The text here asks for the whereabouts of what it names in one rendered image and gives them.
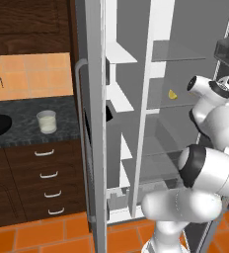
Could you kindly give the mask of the glass fridge shelf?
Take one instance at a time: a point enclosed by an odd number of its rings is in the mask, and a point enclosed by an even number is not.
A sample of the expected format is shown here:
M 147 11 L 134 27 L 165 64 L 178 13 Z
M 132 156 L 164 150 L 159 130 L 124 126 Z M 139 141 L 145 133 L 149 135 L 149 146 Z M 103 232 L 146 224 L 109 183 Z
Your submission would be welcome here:
M 206 56 L 190 46 L 176 41 L 154 41 L 152 61 L 180 61 L 206 59 Z
M 173 90 L 178 95 L 176 100 L 171 100 L 168 97 L 169 90 Z M 184 82 L 173 82 L 165 78 L 150 79 L 148 109 L 194 105 L 196 101 L 197 96 L 187 91 L 187 84 Z

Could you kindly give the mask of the glass of lemonade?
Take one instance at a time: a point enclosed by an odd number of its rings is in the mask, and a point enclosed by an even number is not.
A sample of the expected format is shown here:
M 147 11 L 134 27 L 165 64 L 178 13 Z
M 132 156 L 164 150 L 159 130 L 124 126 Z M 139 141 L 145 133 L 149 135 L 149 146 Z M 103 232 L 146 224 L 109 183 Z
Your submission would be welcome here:
M 41 111 L 37 114 L 40 131 L 44 134 L 54 133 L 57 130 L 56 112 L 51 110 Z

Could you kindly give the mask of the grey fridge body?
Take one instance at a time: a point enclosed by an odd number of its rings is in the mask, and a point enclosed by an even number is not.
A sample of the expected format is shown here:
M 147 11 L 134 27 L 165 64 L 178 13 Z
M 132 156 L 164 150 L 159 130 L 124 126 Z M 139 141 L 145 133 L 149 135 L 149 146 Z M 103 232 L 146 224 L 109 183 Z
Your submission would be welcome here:
M 148 109 L 149 82 L 215 78 L 213 53 L 228 21 L 229 0 L 106 1 L 109 223 L 140 218 L 146 193 L 180 186 L 177 160 L 198 139 L 196 103 Z M 206 59 L 153 62 L 154 41 L 183 43 Z

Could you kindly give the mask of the dark wood drawer front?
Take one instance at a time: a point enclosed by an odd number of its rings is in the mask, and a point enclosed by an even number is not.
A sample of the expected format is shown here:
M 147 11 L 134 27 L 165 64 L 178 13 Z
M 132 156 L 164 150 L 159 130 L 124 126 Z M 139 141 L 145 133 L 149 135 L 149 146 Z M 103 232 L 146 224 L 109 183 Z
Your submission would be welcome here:
M 53 174 L 58 171 L 58 176 L 50 179 L 41 179 L 39 174 Z M 74 183 L 83 178 L 82 169 L 78 164 L 30 165 L 12 169 L 14 179 L 20 188 L 35 185 Z
M 62 191 L 61 196 L 57 198 L 47 199 L 43 193 L 56 194 Z M 43 200 L 62 200 L 69 199 L 73 201 L 79 201 L 85 204 L 85 192 L 82 183 L 69 183 L 64 184 L 51 184 L 51 185 L 31 185 L 28 187 L 19 189 L 21 199 L 24 203 L 39 202 Z
M 48 152 L 54 149 L 54 153 L 49 156 L 36 157 L 37 152 Z M 79 139 L 50 142 L 43 144 L 17 146 L 5 149 L 9 164 L 12 167 L 34 164 L 69 164 L 81 159 L 81 144 Z
M 64 213 L 59 215 L 49 215 L 47 210 L 58 211 L 65 208 Z M 62 200 L 43 200 L 39 202 L 32 202 L 24 204 L 26 217 L 28 221 L 34 221 L 38 219 L 46 219 L 52 217 L 58 217 L 61 215 L 68 215 L 72 213 L 82 212 L 86 210 L 84 203 L 79 201 L 73 201 L 69 199 Z

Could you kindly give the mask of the dark wood cupboard door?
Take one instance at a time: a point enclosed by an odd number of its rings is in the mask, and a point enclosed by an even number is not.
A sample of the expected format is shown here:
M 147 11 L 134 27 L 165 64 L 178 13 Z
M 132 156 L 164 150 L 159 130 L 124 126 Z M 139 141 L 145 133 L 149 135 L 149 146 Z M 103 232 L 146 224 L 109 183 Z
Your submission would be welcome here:
M 5 151 L 0 149 L 0 227 L 26 221 Z

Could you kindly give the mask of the dark wood wall cupboard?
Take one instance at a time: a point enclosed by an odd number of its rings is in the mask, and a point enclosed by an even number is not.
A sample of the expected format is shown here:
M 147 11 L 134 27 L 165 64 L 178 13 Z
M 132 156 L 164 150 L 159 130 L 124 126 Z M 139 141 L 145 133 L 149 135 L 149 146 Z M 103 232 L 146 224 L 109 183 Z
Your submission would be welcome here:
M 0 55 L 69 51 L 67 0 L 0 0 Z

